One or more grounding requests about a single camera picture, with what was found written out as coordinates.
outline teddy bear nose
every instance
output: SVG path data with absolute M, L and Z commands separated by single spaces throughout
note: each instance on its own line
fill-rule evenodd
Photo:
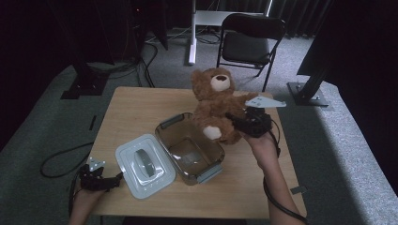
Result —
M 226 77 L 225 76 L 217 76 L 216 77 L 216 79 L 218 80 L 218 81 L 225 81 L 226 80 Z

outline dark wall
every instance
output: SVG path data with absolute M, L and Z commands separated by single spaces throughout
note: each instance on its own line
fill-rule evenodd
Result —
M 1 1 L 0 150 L 69 63 L 45 1 Z
M 62 12 L 85 62 L 112 64 L 139 56 L 130 0 L 51 2 Z M 54 76 L 73 64 L 72 48 L 56 18 L 45 0 L 0 1 L 0 151 Z
M 397 24 L 395 1 L 335 0 L 298 71 L 316 76 L 329 65 L 326 81 L 339 88 L 396 193 Z

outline white plastic lid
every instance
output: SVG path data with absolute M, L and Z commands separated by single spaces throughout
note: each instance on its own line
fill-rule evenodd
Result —
M 151 134 L 117 147 L 116 160 L 137 199 L 144 199 L 170 185 L 176 171 L 161 145 Z

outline chair seat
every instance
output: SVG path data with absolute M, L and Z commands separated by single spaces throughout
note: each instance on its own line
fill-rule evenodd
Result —
M 222 58 L 228 61 L 266 65 L 270 60 L 268 41 L 265 38 L 248 37 L 240 33 L 227 33 Z

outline wooden table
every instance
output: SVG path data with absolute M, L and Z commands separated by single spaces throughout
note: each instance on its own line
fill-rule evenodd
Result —
M 104 177 L 120 173 L 116 148 L 149 133 L 163 120 L 180 113 L 193 113 L 197 100 L 192 90 L 118 87 L 105 114 L 91 157 L 105 160 Z M 267 113 L 281 129 L 280 163 L 287 185 L 298 186 L 276 109 Z M 187 186 L 179 175 L 168 187 L 144 200 L 135 199 L 124 180 L 106 193 L 94 209 L 97 215 L 178 218 L 269 218 L 263 174 L 249 145 L 241 140 L 223 145 L 222 172 L 204 184 Z M 306 209 L 301 194 L 293 199 L 302 215 Z

